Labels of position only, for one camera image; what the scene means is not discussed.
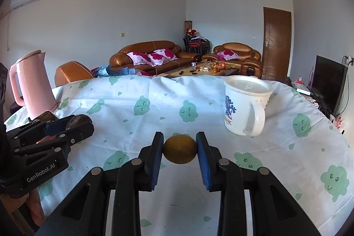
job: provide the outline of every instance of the white tablecloth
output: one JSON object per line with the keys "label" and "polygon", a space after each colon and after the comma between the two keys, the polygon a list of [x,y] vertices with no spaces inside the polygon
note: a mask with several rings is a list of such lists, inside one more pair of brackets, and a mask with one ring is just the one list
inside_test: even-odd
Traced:
{"label": "white tablecloth", "polygon": [[[195,139],[204,131],[210,145],[241,167],[268,167],[294,196],[322,235],[333,236],[354,206],[353,150],[324,115],[292,88],[274,88],[261,135],[235,135],[224,126],[222,77],[122,76],[79,81],[55,88],[55,114],[88,114],[92,137],[71,147],[70,167],[41,185],[49,215],[95,166],[120,167],[150,145],[156,131]],[[189,109],[188,115],[180,113]],[[23,125],[25,108],[7,120]],[[203,186],[197,158],[186,165],[164,157],[155,191],[140,193],[142,235],[216,235],[220,193]]]}

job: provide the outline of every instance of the black power cord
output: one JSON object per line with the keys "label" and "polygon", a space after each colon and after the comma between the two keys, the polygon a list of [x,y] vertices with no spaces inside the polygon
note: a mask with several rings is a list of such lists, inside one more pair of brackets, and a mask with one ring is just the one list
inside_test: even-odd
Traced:
{"label": "black power cord", "polygon": [[[348,81],[348,99],[346,100],[346,107],[348,106],[348,103],[349,103],[349,65],[350,64],[353,64],[353,62],[354,62],[354,60],[352,60],[350,63],[348,63],[348,69],[347,69],[347,71],[346,71],[346,79],[347,79],[347,81]],[[337,115],[335,115],[335,117],[337,117],[338,115],[341,115],[345,110],[346,110],[346,107],[344,107],[344,109],[343,109],[343,111],[342,112],[340,112],[340,113],[338,113]]]}

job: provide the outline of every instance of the blue plaid cloth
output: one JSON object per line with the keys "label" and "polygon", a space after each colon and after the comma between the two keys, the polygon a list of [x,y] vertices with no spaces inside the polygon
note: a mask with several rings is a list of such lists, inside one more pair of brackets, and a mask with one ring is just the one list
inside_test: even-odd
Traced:
{"label": "blue plaid cloth", "polygon": [[120,70],[115,71],[115,70],[111,70],[110,65],[98,67],[92,73],[93,73],[93,75],[95,77],[99,77],[99,76],[122,76],[122,75],[135,75],[136,74],[134,68],[123,67]]}

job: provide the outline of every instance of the brown wooden door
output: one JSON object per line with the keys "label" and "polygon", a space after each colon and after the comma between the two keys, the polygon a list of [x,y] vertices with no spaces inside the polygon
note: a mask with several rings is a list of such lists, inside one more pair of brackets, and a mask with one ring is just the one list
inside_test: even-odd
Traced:
{"label": "brown wooden door", "polygon": [[291,12],[263,8],[262,79],[286,79],[290,61]]}

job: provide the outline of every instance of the mug handle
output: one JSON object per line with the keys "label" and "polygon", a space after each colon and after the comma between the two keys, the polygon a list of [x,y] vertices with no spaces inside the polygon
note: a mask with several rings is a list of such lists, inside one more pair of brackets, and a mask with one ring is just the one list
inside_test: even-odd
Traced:
{"label": "mug handle", "polygon": [[263,104],[260,100],[252,100],[251,105],[254,110],[254,124],[252,131],[250,130],[245,130],[244,133],[248,136],[257,136],[260,135],[263,127],[264,127],[264,121],[266,120],[266,113],[264,111]]}
{"label": "mug handle", "polygon": [[15,74],[17,73],[17,66],[16,63],[11,66],[10,68],[10,83],[13,92],[13,98],[15,98],[16,103],[19,106],[25,106],[24,101],[19,97],[17,83],[15,79]]}

